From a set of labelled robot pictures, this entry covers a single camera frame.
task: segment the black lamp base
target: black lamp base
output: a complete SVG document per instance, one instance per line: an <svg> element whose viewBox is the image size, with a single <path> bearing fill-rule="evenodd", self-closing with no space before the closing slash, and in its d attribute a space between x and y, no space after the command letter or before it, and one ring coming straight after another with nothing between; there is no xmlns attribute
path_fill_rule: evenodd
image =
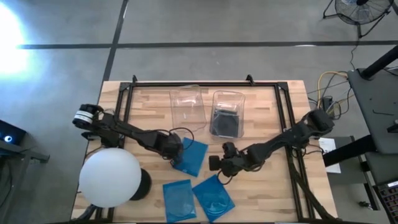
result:
<svg viewBox="0 0 398 224"><path fill-rule="evenodd" d="M152 179L148 172L141 169L141 183L138 186L137 192L130 198L130 200L140 200L143 199L150 191L152 187Z"/></svg>

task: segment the fan grille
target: fan grille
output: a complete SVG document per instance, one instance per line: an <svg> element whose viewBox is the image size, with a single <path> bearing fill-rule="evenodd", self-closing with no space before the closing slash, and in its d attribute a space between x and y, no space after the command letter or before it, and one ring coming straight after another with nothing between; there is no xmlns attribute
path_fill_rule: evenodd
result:
<svg viewBox="0 0 398 224"><path fill-rule="evenodd" d="M352 25L368 24L380 18L394 0L335 0L338 17Z"/></svg>

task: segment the blue light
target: blue light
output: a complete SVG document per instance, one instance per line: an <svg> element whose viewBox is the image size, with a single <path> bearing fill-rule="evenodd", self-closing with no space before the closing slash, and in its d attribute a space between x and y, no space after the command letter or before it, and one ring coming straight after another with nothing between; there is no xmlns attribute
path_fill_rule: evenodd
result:
<svg viewBox="0 0 398 224"><path fill-rule="evenodd" d="M4 137L5 142L11 142L12 141L12 137L11 136L6 136Z"/></svg>

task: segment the electric fan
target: electric fan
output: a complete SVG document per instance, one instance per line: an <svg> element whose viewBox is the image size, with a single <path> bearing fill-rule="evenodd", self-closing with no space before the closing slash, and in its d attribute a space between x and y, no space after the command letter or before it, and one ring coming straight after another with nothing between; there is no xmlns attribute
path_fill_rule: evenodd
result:
<svg viewBox="0 0 398 224"><path fill-rule="evenodd" d="M336 14L325 15L333 1L335 1ZM337 16L347 24L356 25L360 39L368 35L381 19L390 13L389 9L393 2L394 0L331 0L323 11L323 18ZM376 21L374 25L362 35L361 25L373 21Z"/></svg>

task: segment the blue plastic bag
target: blue plastic bag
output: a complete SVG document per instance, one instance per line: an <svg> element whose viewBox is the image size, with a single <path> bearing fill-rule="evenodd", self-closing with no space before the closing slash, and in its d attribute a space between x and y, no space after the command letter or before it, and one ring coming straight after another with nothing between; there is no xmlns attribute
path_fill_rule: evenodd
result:
<svg viewBox="0 0 398 224"><path fill-rule="evenodd" d="M184 151L182 152L182 161L173 167L174 169L180 170L194 177L198 177L208 145L197 141L192 142L189 138L184 138L182 144L184 147Z"/></svg>
<svg viewBox="0 0 398 224"><path fill-rule="evenodd" d="M177 222L197 216L195 203L193 202L191 180L164 184L163 198L167 222Z"/></svg>
<svg viewBox="0 0 398 224"><path fill-rule="evenodd" d="M213 222L235 207L234 202L216 175L198 184L192 190L209 222Z"/></svg>

